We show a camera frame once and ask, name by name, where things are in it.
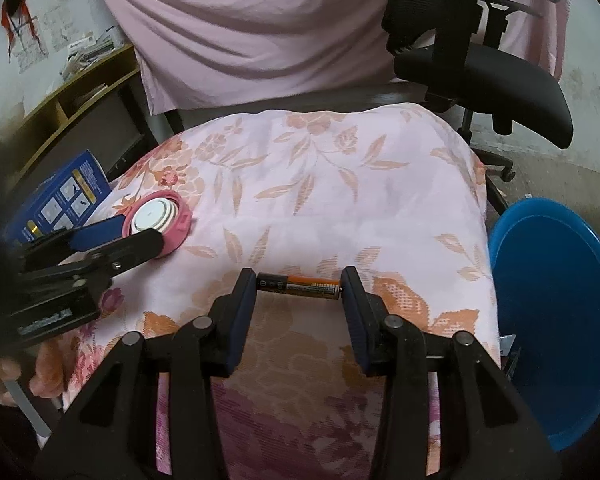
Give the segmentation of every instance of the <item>blue trash bin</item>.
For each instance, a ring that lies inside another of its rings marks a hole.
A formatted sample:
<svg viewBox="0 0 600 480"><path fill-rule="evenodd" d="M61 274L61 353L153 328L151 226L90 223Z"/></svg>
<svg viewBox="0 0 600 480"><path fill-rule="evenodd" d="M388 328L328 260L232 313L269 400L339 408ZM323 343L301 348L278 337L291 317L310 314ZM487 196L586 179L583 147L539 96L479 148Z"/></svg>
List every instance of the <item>blue trash bin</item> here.
<svg viewBox="0 0 600 480"><path fill-rule="evenodd" d="M513 383L556 451L600 414L600 240L545 198L501 216L489 249L500 333L522 352Z"/></svg>

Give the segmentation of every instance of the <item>black office chair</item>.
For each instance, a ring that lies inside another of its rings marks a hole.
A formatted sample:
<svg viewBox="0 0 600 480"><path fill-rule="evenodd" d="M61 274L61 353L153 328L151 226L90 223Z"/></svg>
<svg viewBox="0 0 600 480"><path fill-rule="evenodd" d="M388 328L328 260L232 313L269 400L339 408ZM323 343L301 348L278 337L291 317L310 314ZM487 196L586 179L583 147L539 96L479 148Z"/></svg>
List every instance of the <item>black office chair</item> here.
<svg viewBox="0 0 600 480"><path fill-rule="evenodd" d="M395 74L427 85L423 104L434 112L446 111L454 104L464 107L458 133L467 143L471 141L473 113L478 112L492 115L498 134L510 135L516 121L559 148L567 148L573 138L573 123L558 82L540 67L498 50L510 13L520 10L539 15L509 0L482 1L487 3L489 14L480 45L470 42L482 15L478 0L389 0L382 27L389 33L387 49L395 56ZM413 43L432 29L436 30L433 46L412 50ZM483 163L503 167L503 181L515 176L509 158L474 151ZM507 203L490 178L487 194L502 214Z"/></svg>

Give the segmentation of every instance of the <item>aa battery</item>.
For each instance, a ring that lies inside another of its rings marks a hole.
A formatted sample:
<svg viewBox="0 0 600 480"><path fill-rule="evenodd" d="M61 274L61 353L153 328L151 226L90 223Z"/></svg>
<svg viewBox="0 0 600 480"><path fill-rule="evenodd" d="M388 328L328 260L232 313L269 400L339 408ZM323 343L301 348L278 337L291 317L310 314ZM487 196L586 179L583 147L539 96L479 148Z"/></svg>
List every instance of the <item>aa battery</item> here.
<svg viewBox="0 0 600 480"><path fill-rule="evenodd" d="M268 292L327 300L337 300L340 296L340 282L338 280L282 276L280 274L265 274L261 272L258 274L256 281L258 283L258 290L266 290Z"/></svg>

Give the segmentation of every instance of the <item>paper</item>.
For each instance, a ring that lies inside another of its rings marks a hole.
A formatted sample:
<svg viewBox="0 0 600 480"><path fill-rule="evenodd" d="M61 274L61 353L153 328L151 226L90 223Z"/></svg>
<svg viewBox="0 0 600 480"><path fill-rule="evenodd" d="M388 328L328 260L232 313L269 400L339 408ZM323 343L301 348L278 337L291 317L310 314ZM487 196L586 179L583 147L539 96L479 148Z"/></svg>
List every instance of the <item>paper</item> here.
<svg viewBox="0 0 600 480"><path fill-rule="evenodd" d="M64 6L48 10L40 19L40 23L51 35L51 47L54 52L80 38L80 31L75 27L69 9Z"/></svg>
<svg viewBox="0 0 600 480"><path fill-rule="evenodd" d="M29 23L25 23L16 27L13 40L11 58L15 58L18 61L21 74L29 67L49 56L45 39L40 35L40 24L38 23L38 19L32 18L31 22L38 35L38 39L33 37Z"/></svg>

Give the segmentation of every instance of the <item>wooden shelf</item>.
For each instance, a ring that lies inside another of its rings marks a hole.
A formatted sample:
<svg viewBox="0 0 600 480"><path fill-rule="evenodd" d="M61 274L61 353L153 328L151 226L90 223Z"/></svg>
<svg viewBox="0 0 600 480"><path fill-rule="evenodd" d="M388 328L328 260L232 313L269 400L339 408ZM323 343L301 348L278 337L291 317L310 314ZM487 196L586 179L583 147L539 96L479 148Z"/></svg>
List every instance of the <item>wooden shelf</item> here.
<svg viewBox="0 0 600 480"><path fill-rule="evenodd" d="M86 113L140 72L133 45L112 52L48 95L28 114L8 141L16 173L12 184L37 162ZM80 107L76 101L100 85L106 88Z"/></svg>

